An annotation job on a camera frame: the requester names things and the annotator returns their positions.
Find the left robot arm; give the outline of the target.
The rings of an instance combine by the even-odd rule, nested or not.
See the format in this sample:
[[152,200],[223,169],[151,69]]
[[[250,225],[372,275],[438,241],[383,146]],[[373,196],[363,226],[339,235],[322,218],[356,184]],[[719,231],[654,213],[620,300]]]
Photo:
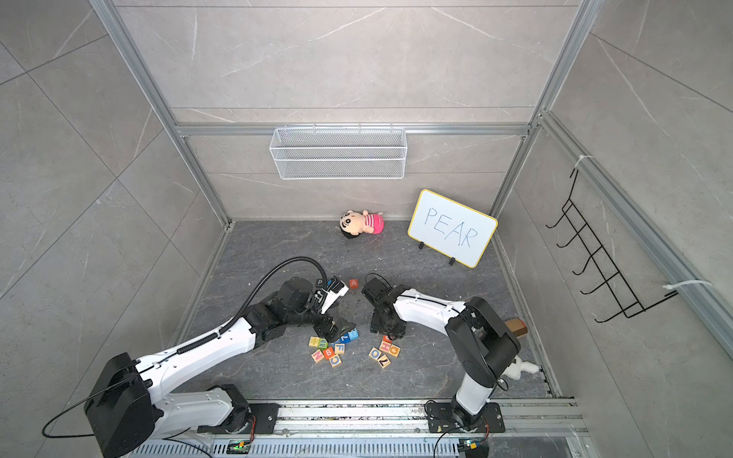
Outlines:
[[318,337],[330,343],[355,328],[352,322],[328,313],[349,286],[328,277],[315,259],[298,256],[282,261],[256,284],[256,290],[292,263],[315,266],[319,282],[293,277],[259,303],[252,292],[232,318],[198,337],[137,359],[121,353],[105,364],[91,394],[78,403],[103,456],[122,457],[169,432],[196,427],[238,431],[246,420],[248,403],[236,387],[221,385],[183,395],[175,395],[174,390],[220,363],[281,337],[290,326],[310,324]]

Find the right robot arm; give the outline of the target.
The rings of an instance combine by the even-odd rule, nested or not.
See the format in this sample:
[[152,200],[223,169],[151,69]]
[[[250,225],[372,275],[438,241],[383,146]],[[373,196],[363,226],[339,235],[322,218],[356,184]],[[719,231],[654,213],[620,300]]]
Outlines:
[[403,338],[409,324],[447,336],[464,370],[446,417],[458,429],[476,427],[503,380],[538,371],[534,364],[520,360],[517,332],[482,298],[442,300],[403,284],[392,286],[380,276],[367,281],[362,294],[373,306],[370,330],[390,343]]

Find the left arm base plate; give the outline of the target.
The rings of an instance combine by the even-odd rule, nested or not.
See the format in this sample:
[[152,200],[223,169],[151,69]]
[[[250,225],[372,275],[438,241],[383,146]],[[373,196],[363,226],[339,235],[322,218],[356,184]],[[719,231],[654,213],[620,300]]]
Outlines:
[[279,404],[250,404],[247,409],[235,408],[215,427],[198,427],[197,433],[211,434],[273,434],[278,420]]

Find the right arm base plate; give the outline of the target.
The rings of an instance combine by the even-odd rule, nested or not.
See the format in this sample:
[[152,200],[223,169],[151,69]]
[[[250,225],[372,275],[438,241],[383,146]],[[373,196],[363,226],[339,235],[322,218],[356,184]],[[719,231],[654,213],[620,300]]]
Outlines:
[[504,433],[503,414],[496,403],[485,404],[479,414],[471,415],[452,402],[429,400],[424,404],[431,433],[443,433],[449,429],[465,432]]

